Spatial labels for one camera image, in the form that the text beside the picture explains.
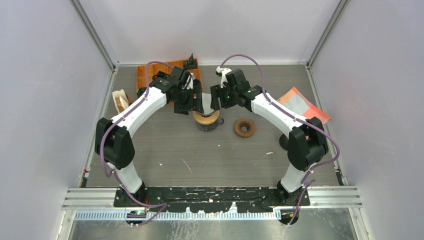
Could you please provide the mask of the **white paper coffee filter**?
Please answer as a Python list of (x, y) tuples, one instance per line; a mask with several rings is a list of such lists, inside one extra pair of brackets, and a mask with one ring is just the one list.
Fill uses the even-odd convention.
[(212, 103), (212, 96), (210, 93), (202, 93), (202, 107), (203, 107), (203, 113), (201, 115), (203, 116), (210, 116), (212, 115), (215, 110), (211, 108)]

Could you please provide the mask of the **grey glass server jug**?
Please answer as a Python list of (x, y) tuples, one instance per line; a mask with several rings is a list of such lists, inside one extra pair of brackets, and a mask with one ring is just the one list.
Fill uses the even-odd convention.
[(215, 130), (218, 127), (218, 125), (222, 125), (224, 122), (225, 122), (224, 118), (219, 116), (217, 120), (214, 121), (213, 123), (202, 124), (202, 123), (196, 122), (196, 126), (198, 127), (199, 130), (203, 132), (211, 132)]

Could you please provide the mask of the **black round base disc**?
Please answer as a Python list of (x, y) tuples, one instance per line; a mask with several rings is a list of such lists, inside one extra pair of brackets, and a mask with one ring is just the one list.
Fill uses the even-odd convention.
[(289, 148), (289, 138), (285, 134), (282, 134), (278, 141), (281, 148), (287, 151)]

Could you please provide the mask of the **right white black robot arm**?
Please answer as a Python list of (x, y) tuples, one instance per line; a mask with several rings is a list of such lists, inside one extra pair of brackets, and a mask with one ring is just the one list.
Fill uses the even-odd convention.
[(287, 151), (289, 166), (276, 185), (276, 193), (281, 204), (291, 205), (302, 192), (307, 173), (329, 151), (321, 120), (305, 118), (283, 106), (261, 86), (251, 86), (241, 69), (218, 66), (215, 73), (221, 80), (210, 88), (212, 109), (235, 105), (246, 108), (268, 120), (286, 137), (282, 147)]

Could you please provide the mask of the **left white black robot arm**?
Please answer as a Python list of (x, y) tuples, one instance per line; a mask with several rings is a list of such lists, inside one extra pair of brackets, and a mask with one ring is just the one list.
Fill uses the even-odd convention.
[(170, 73), (159, 71), (132, 105), (111, 119), (102, 117), (96, 124), (94, 151), (103, 171), (107, 177), (117, 178), (126, 200), (135, 207), (145, 202), (147, 191), (133, 163), (133, 136), (148, 118), (169, 103), (173, 103), (176, 114), (202, 111), (200, 80), (177, 66)]

